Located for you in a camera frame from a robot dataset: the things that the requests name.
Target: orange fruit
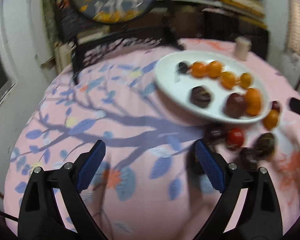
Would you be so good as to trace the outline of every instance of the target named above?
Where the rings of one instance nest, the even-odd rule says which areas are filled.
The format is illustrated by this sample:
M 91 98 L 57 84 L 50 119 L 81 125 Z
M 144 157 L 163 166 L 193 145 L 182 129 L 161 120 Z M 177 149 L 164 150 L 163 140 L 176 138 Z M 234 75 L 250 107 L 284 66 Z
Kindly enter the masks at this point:
M 253 102 L 247 105 L 246 113 L 251 116 L 256 116 L 261 111 L 261 101 Z
M 207 73 L 207 66 L 202 62 L 195 62 L 191 66 L 191 74 L 195 78 L 202 78 Z
M 212 61 L 209 66 L 209 73 L 208 76 L 211 78 L 217 78 L 221 75 L 223 65 L 219 61 Z
M 226 89 L 232 89 L 235 86 L 235 76 L 231 72 L 222 72 L 220 80 L 221 80 L 221 84 Z
M 240 77 L 240 87 L 247 89 L 251 86 L 253 77 L 249 73 L 243 73 Z
M 248 106 L 249 104 L 256 103 L 256 102 L 261 103 L 261 93 L 256 88 L 248 88 L 243 98 L 246 101 L 246 104 Z
M 271 131 L 273 128 L 275 128 L 279 121 L 279 113 L 277 110 L 271 110 L 269 114 L 263 119 L 263 125 L 264 127 Z

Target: blue gripper pad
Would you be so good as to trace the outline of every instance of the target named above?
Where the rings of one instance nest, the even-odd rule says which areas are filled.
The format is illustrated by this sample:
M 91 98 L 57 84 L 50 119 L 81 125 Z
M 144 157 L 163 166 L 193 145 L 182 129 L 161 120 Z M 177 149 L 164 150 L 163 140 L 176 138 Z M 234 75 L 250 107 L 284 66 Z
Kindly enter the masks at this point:
M 93 176 L 96 174 L 103 158 L 106 155 L 106 144 L 100 141 L 90 150 L 90 156 L 78 172 L 77 176 L 77 191 L 81 193 L 87 189 L 91 183 Z
M 212 157 L 210 150 L 208 150 L 208 146 L 198 141 L 195 145 L 195 153 L 213 188 L 223 193 L 226 188 L 225 176 L 216 160 Z

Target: pink tablecloth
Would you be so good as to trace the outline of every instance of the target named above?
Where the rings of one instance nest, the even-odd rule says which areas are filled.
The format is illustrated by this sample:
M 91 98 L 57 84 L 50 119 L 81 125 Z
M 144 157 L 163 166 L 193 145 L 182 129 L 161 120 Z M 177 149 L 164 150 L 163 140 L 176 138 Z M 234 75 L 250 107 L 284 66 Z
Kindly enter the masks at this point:
M 184 40 L 188 49 L 232 57 L 230 42 Z M 191 143 L 204 133 L 200 120 L 170 102 L 153 83 L 153 68 L 175 49 L 159 47 L 117 56 L 84 69 L 80 84 L 68 67 L 48 87 L 38 110 L 22 131 L 11 155 L 5 182 L 5 212 L 18 216 L 32 170 L 60 168 L 91 149 L 98 140 L 107 145 L 106 157 L 81 197 L 112 240 L 193 239 L 219 198 L 206 175 L 185 169 Z M 284 106 L 276 154 L 268 168 L 282 212 L 284 232 L 300 215 L 300 116 L 289 112 L 287 100 L 299 98 L 287 80 L 250 53 L 243 62 L 258 73 L 272 100 Z M 260 123 L 245 127 L 245 145 L 266 132 Z M 218 151 L 230 162 L 237 153 L 223 145 Z M 245 197 L 242 191 L 227 230 L 234 227 Z M 67 228 L 75 230 L 55 190 Z M 17 232 L 17 224 L 7 221 Z

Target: oval plate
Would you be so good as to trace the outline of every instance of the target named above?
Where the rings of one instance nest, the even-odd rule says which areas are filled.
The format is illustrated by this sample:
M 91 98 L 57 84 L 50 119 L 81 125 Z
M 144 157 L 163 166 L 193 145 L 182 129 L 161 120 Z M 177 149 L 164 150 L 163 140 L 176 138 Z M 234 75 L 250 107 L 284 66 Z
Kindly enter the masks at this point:
M 232 93 L 239 93 L 241 95 L 245 94 L 245 89 L 242 89 L 240 86 L 235 86 L 232 90 L 226 90 L 220 84 L 218 79 L 210 79 L 209 77 L 196 79 L 192 77 L 191 74 L 180 74 L 180 81 L 177 82 L 178 73 L 176 70 L 179 62 L 187 61 L 192 64 L 196 61 L 209 63 L 214 60 L 218 60 L 224 65 L 224 71 L 231 71 L 235 73 L 237 77 L 240 77 L 241 74 L 245 72 L 248 72 L 253 76 L 254 82 L 252 87 L 259 89 L 262 93 L 263 108 L 258 116 L 243 116 L 240 119 L 234 119 L 223 113 L 223 107 L 228 95 Z M 221 54 L 193 50 L 175 52 L 163 57 L 157 63 L 154 75 L 158 87 L 169 98 L 181 107 L 205 119 L 223 123 L 250 124 L 265 118 L 270 110 L 269 96 L 266 87 L 261 82 L 259 76 L 233 58 L 229 58 Z M 212 95 L 212 101 L 205 109 L 202 109 L 190 102 L 191 90 L 196 86 L 205 86 Z

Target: screw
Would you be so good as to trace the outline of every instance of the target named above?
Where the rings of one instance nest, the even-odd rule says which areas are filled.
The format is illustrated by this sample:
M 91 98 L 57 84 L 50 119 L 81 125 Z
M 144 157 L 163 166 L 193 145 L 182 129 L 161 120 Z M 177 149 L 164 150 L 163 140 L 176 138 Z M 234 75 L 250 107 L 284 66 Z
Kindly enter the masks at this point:
M 264 167 L 260 168 L 261 173 L 266 174 L 268 172 L 268 170 Z
M 41 167 L 36 167 L 33 170 L 34 173 L 39 173 L 40 171 L 41 171 Z
M 230 168 L 231 170 L 236 170 L 237 167 L 238 167 L 238 166 L 237 166 L 235 163 L 229 163 L 229 168 Z
M 64 168 L 66 169 L 66 170 L 69 170 L 69 169 L 71 169 L 73 167 L 73 164 L 72 163 L 66 163 L 65 165 L 64 165 Z

